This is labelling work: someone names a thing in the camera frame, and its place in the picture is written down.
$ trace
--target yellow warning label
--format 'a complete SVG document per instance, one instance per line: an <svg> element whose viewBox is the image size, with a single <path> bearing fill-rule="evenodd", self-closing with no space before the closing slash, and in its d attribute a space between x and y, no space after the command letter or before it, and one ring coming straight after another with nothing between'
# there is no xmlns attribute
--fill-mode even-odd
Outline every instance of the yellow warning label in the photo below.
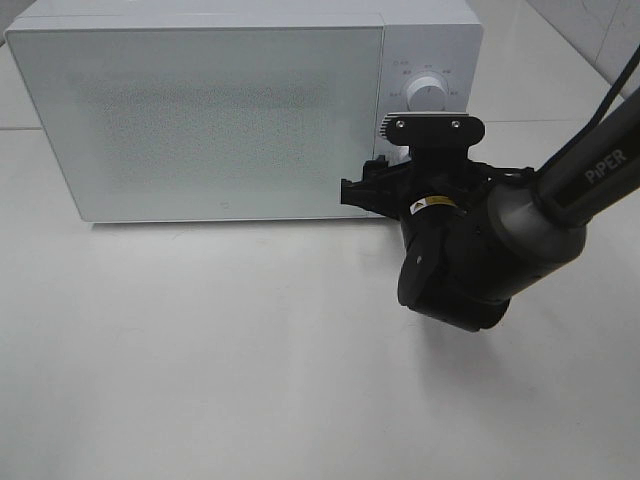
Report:
<svg viewBox="0 0 640 480"><path fill-rule="evenodd" d="M428 205L451 205L452 207L456 206L453 200L451 200L449 197L445 197L444 195L433 195L431 197L426 197L425 200L427 201Z"/></svg>
<svg viewBox="0 0 640 480"><path fill-rule="evenodd" d="M409 207L409 211L411 212L411 215L414 215L423 208L430 207L431 205L449 205L450 207L456 206L455 202L449 197L445 197L444 195L431 195L414 202Z"/></svg>

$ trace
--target white table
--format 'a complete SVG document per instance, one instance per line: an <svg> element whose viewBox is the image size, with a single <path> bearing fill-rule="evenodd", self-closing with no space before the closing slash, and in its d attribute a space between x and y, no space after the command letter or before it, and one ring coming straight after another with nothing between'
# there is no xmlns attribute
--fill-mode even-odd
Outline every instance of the white table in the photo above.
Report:
<svg viewBox="0 0 640 480"><path fill-rule="evenodd" d="M540 165L607 85L472 3L473 154ZM390 221L84 224L6 47L0 106L1 479L637 478L640 195L470 334L397 304Z"/></svg>

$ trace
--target white microwave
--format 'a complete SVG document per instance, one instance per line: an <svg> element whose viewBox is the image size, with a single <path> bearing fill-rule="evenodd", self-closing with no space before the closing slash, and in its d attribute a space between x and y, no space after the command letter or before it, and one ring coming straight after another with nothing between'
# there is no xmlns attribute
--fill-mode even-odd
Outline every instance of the white microwave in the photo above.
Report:
<svg viewBox="0 0 640 480"><path fill-rule="evenodd" d="M90 222L344 218L389 112L464 111L464 0L38 0L5 32Z"/></svg>

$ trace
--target dial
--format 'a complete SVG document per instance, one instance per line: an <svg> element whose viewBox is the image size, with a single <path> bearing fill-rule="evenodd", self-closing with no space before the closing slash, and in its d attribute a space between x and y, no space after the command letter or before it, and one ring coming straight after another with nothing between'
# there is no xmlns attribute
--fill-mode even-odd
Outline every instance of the dial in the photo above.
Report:
<svg viewBox="0 0 640 480"><path fill-rule="evenodd" d="M447 106L449 91L437 73L426 72L409 82L405 89L407 107L413 112L439 112Z"/></svg>

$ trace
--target microwave control panel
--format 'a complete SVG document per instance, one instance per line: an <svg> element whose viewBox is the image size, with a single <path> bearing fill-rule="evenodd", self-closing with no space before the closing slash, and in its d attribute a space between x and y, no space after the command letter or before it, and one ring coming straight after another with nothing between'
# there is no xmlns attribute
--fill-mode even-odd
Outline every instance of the microwave control panel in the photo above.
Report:
<svg viewBox="0 0 640 480"><path fill-rule="evenodd" d="M391 112L464 112L482 41L482 26L385 25L378 127ZM376 137L374 158L400 163L402 149Z"/></svg>

